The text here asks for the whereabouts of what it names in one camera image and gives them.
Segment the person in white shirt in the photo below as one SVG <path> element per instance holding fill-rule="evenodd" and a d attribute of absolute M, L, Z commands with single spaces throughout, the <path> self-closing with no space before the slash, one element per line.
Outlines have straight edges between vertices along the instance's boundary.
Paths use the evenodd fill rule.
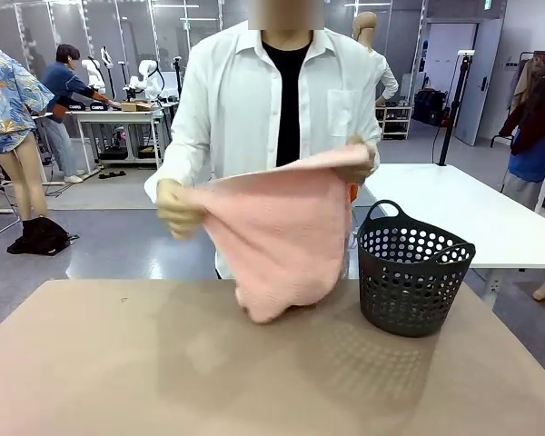
<path fill-rule="evenodd" d="M 376 70 L 363 45 L 325 26 L 323 0 L 248 0 L 245 22 L 189 54 L 172 140 L 203 148 L 191 184 L 205 166 L 224 178 L 346 145 Z"/>

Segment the person's left hand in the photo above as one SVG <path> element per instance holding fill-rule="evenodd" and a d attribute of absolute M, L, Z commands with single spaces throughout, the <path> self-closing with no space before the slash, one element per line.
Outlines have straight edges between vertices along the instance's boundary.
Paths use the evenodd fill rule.
<path fill-rule="evenodd" d="M 335 173 L 346 183 L 363 184 L 379 167 L 380 156 L 377 145 L 367 144 L 359 135 L 353 135 L 348 139 L 347 145 L 364 145 L 368 150 L 368 158 L 363 162 L 353 166 L 335 167 Z"/>

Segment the pink towel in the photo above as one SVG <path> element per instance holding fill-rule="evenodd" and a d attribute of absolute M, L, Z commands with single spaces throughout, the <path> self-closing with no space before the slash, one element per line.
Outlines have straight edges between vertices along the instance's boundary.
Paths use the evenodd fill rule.
<path fill-rule="evenodd" d="M 370 156 L 368 146 L 348 145 L 186 190 L 186 200 L 205 210 L 203 227 L 253 322 L 314 305 L 340 280 L 352 230 L 352 187 L 336 171 Z"/>

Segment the black perforated laundry basket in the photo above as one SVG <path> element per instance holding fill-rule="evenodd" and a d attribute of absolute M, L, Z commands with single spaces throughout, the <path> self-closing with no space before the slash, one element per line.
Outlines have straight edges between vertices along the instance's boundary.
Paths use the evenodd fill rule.
<path fill-rule="evenodd" d="M 441 329 L 476 254 L 474 244 L 410 217 L 390 200 L 371 206 L 357 247 L 363 316 L 410 338 Z"/>

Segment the person's right forearm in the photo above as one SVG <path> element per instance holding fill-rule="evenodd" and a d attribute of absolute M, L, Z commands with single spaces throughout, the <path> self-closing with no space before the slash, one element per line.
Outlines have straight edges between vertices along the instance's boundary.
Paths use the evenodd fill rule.
<path fill-rule="evenodd" d="M 161 181 L 190 185 L 202 166 L 203 148 L 176 137 L 167 146 L 163 163 L 144 183 L 144 191 L 152 203 L 156 203 Z"/>

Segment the black garment on floor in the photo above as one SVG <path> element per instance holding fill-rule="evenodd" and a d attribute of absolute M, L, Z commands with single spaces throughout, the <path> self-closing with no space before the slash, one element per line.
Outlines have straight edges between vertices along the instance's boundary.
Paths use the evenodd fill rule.
<path fill-rule="evenodd" d="M 6 251 L 13 255 L 32 254 L 55 256 L 77 239 L 58 223 L 47 217 L 23 221 L 23 233 Z"/>

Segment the black tripod stand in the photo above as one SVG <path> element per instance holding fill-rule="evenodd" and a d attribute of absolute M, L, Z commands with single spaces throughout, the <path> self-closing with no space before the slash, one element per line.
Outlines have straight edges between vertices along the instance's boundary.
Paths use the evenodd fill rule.
<path fill-rule="evenodd" d="M 460 50 L 458 52 L 458 56 L 461 59 L 460 75 L 458 78 L 457 88 L 455 90 L 454 98 L 451 103 L 449 122 L 446 128 L 443 144 L 441 147 L 440 157 L 437 162 L 438 166 L 446 165 L 446 158 L 447 158 L 449 147 L 450 147 L 452 131 L 453 131 L 457 113 L 461 104 L 461 96 L 463 93 L 466 76 L 471 68 L 471 61 L 472 61 L 472 57 L 474 56 L 474 53 L 475 53 L 474 50 Z"/>

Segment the person's left forearm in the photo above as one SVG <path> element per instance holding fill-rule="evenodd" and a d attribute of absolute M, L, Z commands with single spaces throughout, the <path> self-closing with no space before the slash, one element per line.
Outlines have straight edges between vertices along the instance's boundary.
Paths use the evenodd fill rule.
<path fill-rule="evenodd" d="M 381 138 L 382 131 L 376 116 L 375 88 L 370 87 L 355 96 L 347 144 L 364 144 L 370 156 L 378 158 L 378 143 Z"/>

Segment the clothes rack with garments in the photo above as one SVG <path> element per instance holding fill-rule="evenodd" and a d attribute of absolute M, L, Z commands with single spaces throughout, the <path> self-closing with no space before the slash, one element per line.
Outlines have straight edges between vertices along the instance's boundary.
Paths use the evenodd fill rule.
<path fill-rule="evenodd" d="M 528 98 L 511 111 L 500 134 L 514 135 L 501 192 L 534 210 L 545 181 L 545 65 L 537 71 Z"/>

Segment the mannequin in white shirt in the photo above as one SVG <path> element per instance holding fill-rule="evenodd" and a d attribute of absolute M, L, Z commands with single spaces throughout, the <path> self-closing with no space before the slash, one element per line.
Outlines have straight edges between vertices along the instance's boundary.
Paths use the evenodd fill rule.
<path fill-rule="evenodd" d="M 377 70 L 373 75 L 375 84 L 382 84 L 384 90 L 376 99 L 377 106 L 384 106 L 385 103 L 392 99 L 399 90 L 399 84 L 396 80 L 388 62 L 384 55 L 375 51 L 372 47 L 374 31 L 377 26 L 377 15 L 373 12 L 359 13 L 352 24 L 353 39 L 363 45 L 375 64 Z"/>

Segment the mannequin in floral shirt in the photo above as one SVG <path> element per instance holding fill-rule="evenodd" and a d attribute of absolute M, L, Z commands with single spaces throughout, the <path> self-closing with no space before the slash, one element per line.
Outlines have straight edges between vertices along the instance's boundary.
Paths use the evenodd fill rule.
<path fill-rule="evenodd" d="M 0 166 L 11 180 L 21 219 L 47 216 L 35 141 L 35 114 L 54 95 L 15 59 L 0 51 Z"/>

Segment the grey door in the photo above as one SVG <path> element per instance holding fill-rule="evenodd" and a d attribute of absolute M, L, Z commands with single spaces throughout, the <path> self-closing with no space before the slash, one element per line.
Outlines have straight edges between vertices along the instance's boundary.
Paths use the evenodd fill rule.
<path fill-rule="evenodd" d="M 474 54 L 454 128 L 454 136 L 468 146 L 474 146 L 478 137 L 502 26 L 502 19 L 485 20 L 478 24 Z"/>

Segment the white workbench table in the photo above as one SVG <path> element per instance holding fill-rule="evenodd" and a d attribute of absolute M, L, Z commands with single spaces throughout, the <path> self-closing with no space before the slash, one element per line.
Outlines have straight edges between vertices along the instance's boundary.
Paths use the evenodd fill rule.
<path fill-rule="evenodd" d="M 167 145 L 167 136 L 162 130 L 164 122 L 164 109 L 155 107 L 151 111 L 142 112 L 124 112 L 124 111 L 70 111 L 77 124 L 77 128 L 81 137 L 84 156 L 89 168 L 87 157 L 86 139 L 84 135 L 84 124 L 104 124 L 104 125 L 120 125 L 124 128 L 125 143 L 127 156 L 125 159 L 103 159 L 98 152 L 94 153 L 94 159 L 100 164 L 154 164 L 159 168 L 164 158 L 164 149 Z M 135 135 L 131 134 L 130 127 L 132 125 L 147 125 L 149 134 L 143 140 L 143 145 L 152 146 L 154 148 L 154 157 L 140 158 L 138 147 L 139 142 Z"/>

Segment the low white shelf unit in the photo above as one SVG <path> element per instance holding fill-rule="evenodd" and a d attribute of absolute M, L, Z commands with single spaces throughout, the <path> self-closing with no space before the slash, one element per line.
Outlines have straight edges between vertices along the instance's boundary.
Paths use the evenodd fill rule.
<path fill-rule="evenodd" d="M 377 106 L 376 117 L 383 140 L 406 140 L 411 126 L 412 107 L 408 105 Z"/>

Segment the person's right hand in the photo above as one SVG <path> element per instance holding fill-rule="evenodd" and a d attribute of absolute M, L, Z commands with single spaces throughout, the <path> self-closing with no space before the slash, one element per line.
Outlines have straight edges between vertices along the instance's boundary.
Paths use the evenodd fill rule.
<path fill-rule="evenodd" d="M 204 208 L 187 201 L 188 190 L 174 180 L 163 179 L 157 184 L 156 208 L 158 218 L 171 235 L 187 240 L 203 224 Z"/>

